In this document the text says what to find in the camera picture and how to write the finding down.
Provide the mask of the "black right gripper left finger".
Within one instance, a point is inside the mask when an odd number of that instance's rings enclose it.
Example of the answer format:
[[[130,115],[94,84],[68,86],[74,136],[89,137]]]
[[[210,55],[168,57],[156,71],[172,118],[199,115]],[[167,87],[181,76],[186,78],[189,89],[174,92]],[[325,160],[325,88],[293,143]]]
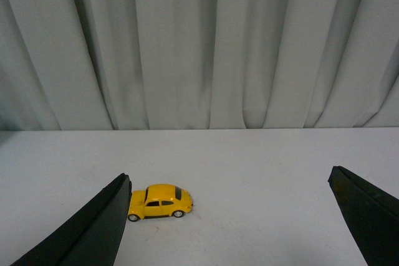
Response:
[[[14,265],[113,265],[125,229],[131,181],[122,173]]]

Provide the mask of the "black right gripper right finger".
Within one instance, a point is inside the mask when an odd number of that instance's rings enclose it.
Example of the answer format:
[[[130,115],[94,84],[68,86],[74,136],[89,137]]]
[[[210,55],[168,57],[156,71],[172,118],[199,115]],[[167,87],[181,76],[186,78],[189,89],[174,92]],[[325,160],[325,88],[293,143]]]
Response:
[[[398,199],[342,166],[328,182],[367,265],[398,265]]]

